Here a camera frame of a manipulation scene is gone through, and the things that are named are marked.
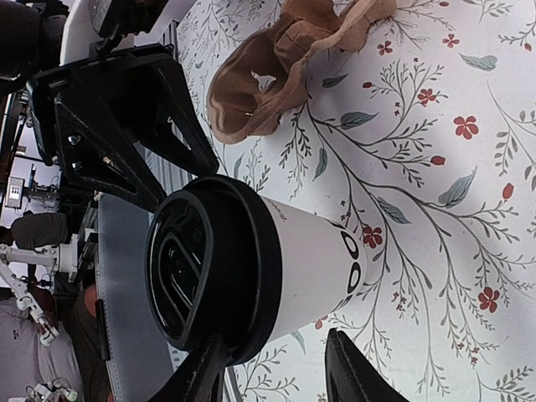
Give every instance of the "white shirt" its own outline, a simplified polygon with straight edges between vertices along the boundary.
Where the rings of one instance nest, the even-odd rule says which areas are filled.
[[[46,348],[15,299],[0,301],[0,402],[27,396],[26,388],[36,384],[69,386],[83,400],[73,343],[61,324],[58,331],[59,337]]]

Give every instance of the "black plastic lid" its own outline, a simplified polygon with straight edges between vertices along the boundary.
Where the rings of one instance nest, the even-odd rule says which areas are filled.
[[[281,283],[276,227],[242,182],[197,179],[156,212],[147,243],[148,294],[174,347],[190,351],[219,333],[228,365],[248,361],[271,335]]]

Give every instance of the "paper cup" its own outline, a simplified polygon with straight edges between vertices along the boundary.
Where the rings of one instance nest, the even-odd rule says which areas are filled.
[[[283,281],[274,340],[346,306],[363,286],[367,258],[354,233],[263,198],[279,236]]]
[[[171,194],[147,242],[147,292],[167,340],[195,348],[222,335],[228,365],[347,305],[367,261],[340,224],[214,175]]]

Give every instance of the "white tablecloth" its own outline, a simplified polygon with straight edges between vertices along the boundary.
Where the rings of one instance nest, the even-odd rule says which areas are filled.
[[[179,26],[207,132],[212,76],[281,3],[199,0]],[[330,327],[411,401],[536,400],[535,30],[535,0],[399,0],[360,54],[313,60],[276,133],[214,144],[222,173],[368,251],[358,301],[237,368],[247,401],[326,402]]]

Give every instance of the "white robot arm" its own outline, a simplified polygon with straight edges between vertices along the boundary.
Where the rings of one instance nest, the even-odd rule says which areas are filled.
[[[48,347],[56,337],[58,330],[46,319],[43,309],[35,301],[34,296],[28,292],[27,284],[21,281],[9,268],[11,262],[23,262],[26,264],[44,265],[53,274],[56,271],[68,271],[72,275],[76,272],[76,237],[70,245],[49,247],[43,251],[18,250],[7,245],[0,245],[0,277],[11,287],[17,298],[17,307],[20,310],[28,310],[31,318],[43,328],[41,343]]]

